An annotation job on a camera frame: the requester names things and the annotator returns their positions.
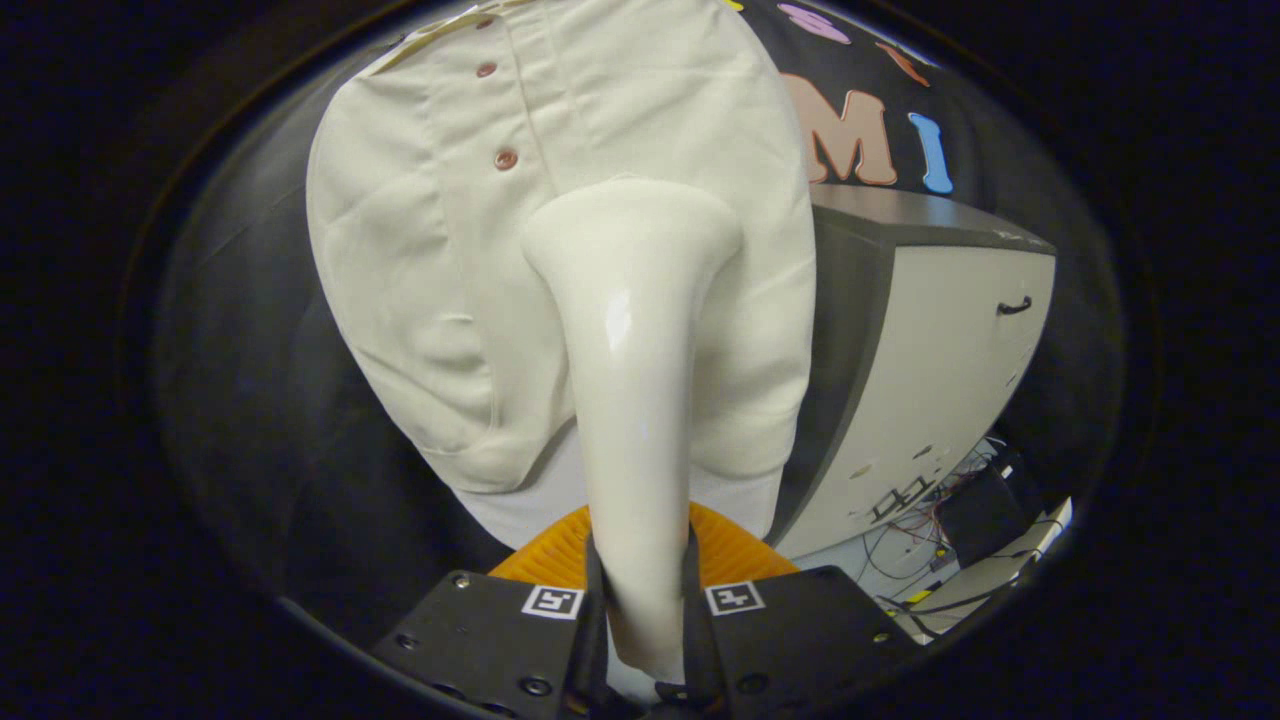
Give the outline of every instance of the white shirt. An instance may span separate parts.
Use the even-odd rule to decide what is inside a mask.
[[[805,147],[777,69],[721,0],[495,4],[407,36],[338,91],[307,222],[383,406],[518,547],[585,503],[559,318],[516,242],[524,220],[621,174],[722,199],[746,237],[699,320],[691,491],[763,536],[809,375]]]

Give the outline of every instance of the black box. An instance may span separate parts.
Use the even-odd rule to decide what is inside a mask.
[[[1023,536],[1044,510],[1021,455],[1006,450],[938,505],[938,524],[961,568]]]

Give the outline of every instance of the glossy white plastic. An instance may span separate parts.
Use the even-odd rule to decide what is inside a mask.
[[[659,680],[684,680],[695,329],[741,246],[718,197],[635,177],[557,197],[522,238],[561,314],[618,657]]]

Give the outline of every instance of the drawer handle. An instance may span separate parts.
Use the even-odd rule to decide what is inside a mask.
[[[1021,313],[1023,310],[1029,310],[1030,306],[1032,306],[1032,296],[1024,295],[1023,296],[1023,304],[1019,305],[1019,306],[1016,306],[1016,307],[1012,306],[1012,305],[1005,305],[1004,302],[1001,302],[1000,305],[996,305],[996,314],[997,315],[1016,315],[1016,314]]]

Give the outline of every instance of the orange silicone pad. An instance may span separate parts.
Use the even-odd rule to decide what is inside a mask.
[[[689,520],[698,534],[703,587],[800,571],[790,560],[714,510],[690,502]],[[586,536],[590,532],[591,514],[580,507],[543,530],[489,575],[535,585],[585,588]]]

